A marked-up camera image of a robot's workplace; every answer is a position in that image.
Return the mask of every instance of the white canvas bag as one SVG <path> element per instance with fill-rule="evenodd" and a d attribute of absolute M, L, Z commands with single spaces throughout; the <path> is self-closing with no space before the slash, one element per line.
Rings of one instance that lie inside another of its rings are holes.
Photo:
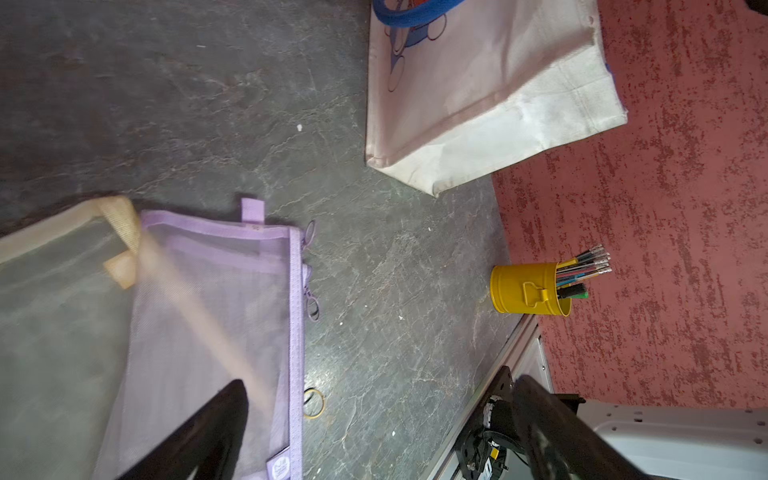
<path fill-rule="evenodd" d="M 625 123 L 595 0 L 465 0 L 413 28 L 371 14 L 366 161 L 427 194 Z"/>

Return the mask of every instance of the pencil holder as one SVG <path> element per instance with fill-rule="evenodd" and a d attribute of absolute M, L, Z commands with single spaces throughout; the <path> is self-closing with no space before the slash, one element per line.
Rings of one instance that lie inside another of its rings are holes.
<path fill-rule="evenodd" d="M 491 299 L 501 313 L 562 315 L 571 313 L 571 299 L 558 300 L 556 263 L 497 265 L 491 272 Z"/>

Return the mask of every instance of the bucket handle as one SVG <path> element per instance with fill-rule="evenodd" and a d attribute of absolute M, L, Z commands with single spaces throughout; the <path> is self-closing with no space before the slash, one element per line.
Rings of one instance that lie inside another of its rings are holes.
<path fill-rule="evenodd" d="M 534 293 L 537 293 L 536 297 L 539 298 L 529 298 L 528 292 L 531 292 L 531 296 L 533 296 Z M 525 300 L 526 306 L 536 306 L 537 303 L 546 302 L 549 300 L 549 292 L 545 288 L 539 288 L 535 283 L 533 282 L 523 282 L 523 300 Z"/>

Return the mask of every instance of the yellow rubber band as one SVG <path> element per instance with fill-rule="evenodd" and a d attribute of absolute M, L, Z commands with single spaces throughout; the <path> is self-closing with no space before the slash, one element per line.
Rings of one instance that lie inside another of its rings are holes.
<path fill-rule="evenodd" d="M 304 390 L 304 395 L 306 395 L 307 393 L 312 393 L 312 392 L 314 392 L 314 393 L 316 393 L 317 395 L 320 396 L 320 400 L 323 401 L 323 406 L 320 407 L 320 411 L 317 413 L 317 415 L 307 415 L 306 413 L 304 414 L 304 418 L 305 419 L 310 419 L 310 420 L 316 419 L 317 417 L 321 416 L 323 414 L 323 412 L 326 411 L 326 396 L 323 395 L 323 393 L 320 392 L 318 389 L 306 389 L 306 390 Z"/>

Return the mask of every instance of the red textured wall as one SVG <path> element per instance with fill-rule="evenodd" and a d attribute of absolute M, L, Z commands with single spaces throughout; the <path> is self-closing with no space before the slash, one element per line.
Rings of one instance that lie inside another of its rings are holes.
<path fill-rule="evenodd" d="M 494 174 L 513 262 L 594 243 L 614 273 L 540 317 L 555 388 L 608 402 L 768 405 L 768 16 L 599 0 L 629 124 Z"/>

